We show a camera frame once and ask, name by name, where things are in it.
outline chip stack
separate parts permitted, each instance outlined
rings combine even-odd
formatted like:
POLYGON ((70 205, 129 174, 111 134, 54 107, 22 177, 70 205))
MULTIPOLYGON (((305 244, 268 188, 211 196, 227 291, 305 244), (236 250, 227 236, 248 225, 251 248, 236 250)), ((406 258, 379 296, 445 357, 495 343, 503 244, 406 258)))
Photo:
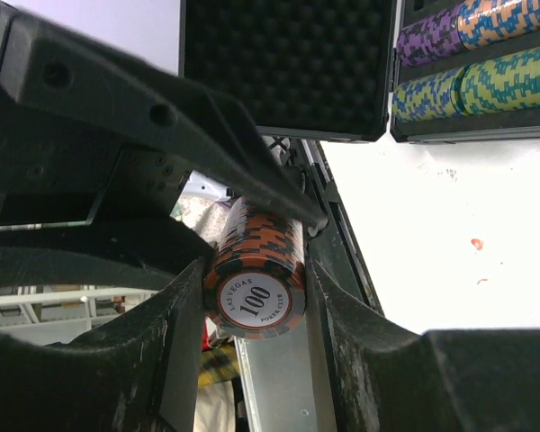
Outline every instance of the chip stack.
POLYGON ((302 225, 240 198, 204 280, 204 308, 238 338, 279 336, 302 319, 304 277, 302 225))
POLYGON ((466 0, 458 19, 468 50, 540 29, 540 0, 466 0))
POLYGON ((461 6, 445 9, 402 29, 396 46, 403 66, 413 68, 466 50, 457 28, 461 6))
POLYGON ((473 115, 540 106, 540 48, 470 65, 460 96, 473 115))
POLYGON ((460 86, 466 67, 400 84, 392 110, 399 122, 420 122, 465 115, 460 86))

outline black plastic frame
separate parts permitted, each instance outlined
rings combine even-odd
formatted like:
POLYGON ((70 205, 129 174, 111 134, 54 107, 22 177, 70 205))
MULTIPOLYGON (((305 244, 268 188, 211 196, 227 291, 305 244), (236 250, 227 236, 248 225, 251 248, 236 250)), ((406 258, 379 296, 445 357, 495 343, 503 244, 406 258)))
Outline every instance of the black plastic frame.
MULTIPOLYGON (((352 133, 336 133, 327 130, 305 130, 305 129, 287 129, 266 127, 263 124, 257 125, 258 131, 262 135, 280 136, 293 139, 308 139, 308 140, 326 140, 326 141, 377 141, 387 131, 387 124, 390 119, 388 114, 390 101, 389 89, 392 87, 394 77, 394 55, 393 55, 393 40, 394 29, 397 19, 398 4, 400 0, 384 0, 383 14, 390 15, 390 19, 383 23, 381 32, 388 35, 386 44, 380 48, 381 57, 379 60, 378 72, 376 74, 377 82, 383 83, 379 85, 374 101, 375 111, 378 112, 376 122, 368 133, 356 135, 352 133)), ((179 76, 185 75, 185 11, 186 0, 181 0, 180 7, 180 54, 179 54, 179 76)))
POLYGON ((305 176, 305 193, 328 215, 329 224, 310 238, 307 259, 315 259, 342 289, 383 315, 374 283, 356 240, 354 229, 338 193, 336 179, 320 143, 311 139, 290 140, 290 160, 305 176))
MULTIPOLYGON (((0 140, 0 194, 7 196, 6 201, 0 201, 0 212, 4 201, 8 212, 16 213, 8 218, 9 225, 83 221, 85 217, 99 220, 102 216, 106 220, 123 219, 133 215, 134 201, 139 204, 136 217, 167 217, 192 169, 241 194, 248 193, 240 191, 242 186, 234 184, 235 179, 246 176, 243 186, 256 189, 252 199, 264 196, 262 205, 272 208, 273 195, 283 201, 285 196, 295 194, 288 205, 309 206, 295 215, 296 219, 320 228, 327 223, 326 216, 309 199, 291 188, 238 100, 9 7, 4 8, 0 19, 2 136, 8 139, 0 140), (20 44, 20 39, 27 43, 20 44), (52 59, 71 70, 71 84, 54 90, 43 82, 43 69, 52 59), (85 86, 88 92, 77 90, 79 86, 85 86), (101 96, 107 92, 113 92, 112 98, 101 96), (155 108, 166 112, 166 121, 152 118, 155 108), (174 135, 164 138, 164 134, 174 135), (40 150, 44 142, 50 143, 50 152, 40 150), (31 153, 33 143, 38 149, 31 153), (125 152, 130 155, 121 166, 125 152), (9 162, 12 154, 26 159, 13 164, 9 162), (211 163, 201 166, 200 161, 208 157, 211 163), (81 169, 80 164, 90 166, 89 175, 70 175, 72 169, 81 169), (214 172, 222 170, 225 174, 221 176, 214 172), (16 183, 19 178, 24 181, 16 183), (266 185, 279 184, 283 186, 279 193, 266 190, 266 185), (66 194, 68 198, 70 193, 80 204, 77 219, 66 213, 56 213, 61 220, 42 220, 42 213, 36 218, 21 217, 22 210, 32 208, 8 202, 20 194, 44 195, 53 198, 50 206, 59 207, 57 195, 66 194), (90 202, 83 194, 88 194, 90 202), (112 211, 119 203, 126 203, 130 210, 112 211), (104 208, 110 211, 98 213, 104 208), (318 223, 308 220, 314 212, 319 214, 318 223)), ((69 202, 64 204, 65 209, 75 208, 69 202)))
MULTIPOLYGON (((400 28, 442 9, 457 5, 460 0, 437 0, 417 11, 414 10, 415 3, 416 0, 404 0, 400 28)), ((400 65, 397 68, 396 82, 400 84, 411 79, 536 47, 540 47, 540 31, 467 51, 451 58, 443 58, 420 67, 408 68, 400 65)), ((398 142, 540 138, 540 108, 408 123, 396 122, 392 118, 391 134, 398 142)))

